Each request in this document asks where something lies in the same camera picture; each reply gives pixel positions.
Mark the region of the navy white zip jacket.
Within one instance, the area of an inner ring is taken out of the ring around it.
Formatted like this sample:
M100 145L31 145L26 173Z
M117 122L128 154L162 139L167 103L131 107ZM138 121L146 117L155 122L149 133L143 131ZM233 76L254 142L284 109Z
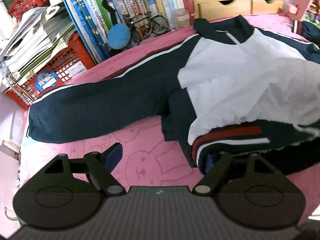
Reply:
M66 85L29 109L27 135L62 144L160 116L167 141L207 174L224 153L260 153L284 174L319 162L319 47L242 16L210 23L98 82Z

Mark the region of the pink bunny print towel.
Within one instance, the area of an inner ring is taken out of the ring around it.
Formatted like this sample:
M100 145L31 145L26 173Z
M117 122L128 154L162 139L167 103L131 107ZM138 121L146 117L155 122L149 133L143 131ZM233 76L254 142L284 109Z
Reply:
M99 81L151 52L182 42L193 33L193 28L187 27L148 39L82 73L72 83ZM161 120L154 116L102 137L67 144L45 144L24 138L20 181L27 182L60 153L72 159L82 158L88 152L103 152L115 142L122 144L123 158L112 174L126 189L136 185L193 187L202 177L198 169L190 167L178 142L164 140Z

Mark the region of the red plastic crate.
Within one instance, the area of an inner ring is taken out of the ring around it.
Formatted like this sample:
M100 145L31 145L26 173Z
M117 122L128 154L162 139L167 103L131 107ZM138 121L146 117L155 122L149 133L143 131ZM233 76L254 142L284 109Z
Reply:
M15 0L9 14L18 23L22 15L36 7L48 7L49 0ZM68 47L58 52L43 67L18 84L4 86L4 94L23 109L28 109L44 92L69 82L72 78L95 66L78 31L71 36Z

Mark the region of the blue plush ball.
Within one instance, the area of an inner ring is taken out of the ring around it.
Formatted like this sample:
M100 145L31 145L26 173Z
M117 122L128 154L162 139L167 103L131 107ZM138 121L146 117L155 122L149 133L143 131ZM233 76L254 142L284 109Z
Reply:
M123 49L131 38L129 27L123 23L115 24L109 31L107 42L112 49Z

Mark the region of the stack of magazines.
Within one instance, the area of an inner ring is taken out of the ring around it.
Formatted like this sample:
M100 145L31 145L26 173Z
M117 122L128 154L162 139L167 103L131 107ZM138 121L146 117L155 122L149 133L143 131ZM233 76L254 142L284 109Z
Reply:
M64 5L36 7L22 15L1 42L1 86L16 85L68 47L75 26Z

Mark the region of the black miniature bicycle model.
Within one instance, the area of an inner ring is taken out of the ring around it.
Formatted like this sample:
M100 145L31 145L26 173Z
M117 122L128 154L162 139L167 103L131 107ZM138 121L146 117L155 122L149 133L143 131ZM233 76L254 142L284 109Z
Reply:
M150 36L161 36L171 31L169 21L163 15L152 16L150 11L146 14L135 14L134 17L125 15L124 19L131 32L130 40L126 45L128 49L140 45Z

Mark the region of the wooden drawer organizer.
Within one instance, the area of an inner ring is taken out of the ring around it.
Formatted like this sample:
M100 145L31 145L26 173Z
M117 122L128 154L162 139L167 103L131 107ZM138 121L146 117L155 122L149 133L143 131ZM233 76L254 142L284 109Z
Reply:
M195 18L208 21L238 15L277 14L284 0L193 0Z

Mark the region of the row of upright books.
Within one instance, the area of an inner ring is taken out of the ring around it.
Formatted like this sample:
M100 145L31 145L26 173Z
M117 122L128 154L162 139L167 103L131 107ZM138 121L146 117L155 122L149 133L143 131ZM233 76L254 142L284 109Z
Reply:
M151 12L163 15L171 31L194 22L193 0L63 0L87 51L96 63L126 50L112 49L107 42L110 29L125 23L125 15Z

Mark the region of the pink wooden toy shelf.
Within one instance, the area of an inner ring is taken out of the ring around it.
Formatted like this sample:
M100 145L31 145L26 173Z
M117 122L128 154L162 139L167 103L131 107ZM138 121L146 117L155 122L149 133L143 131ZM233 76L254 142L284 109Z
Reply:
M309 22L319 28L319 0L293 0L287 5L288 17L294 33L302 32L302 23Z

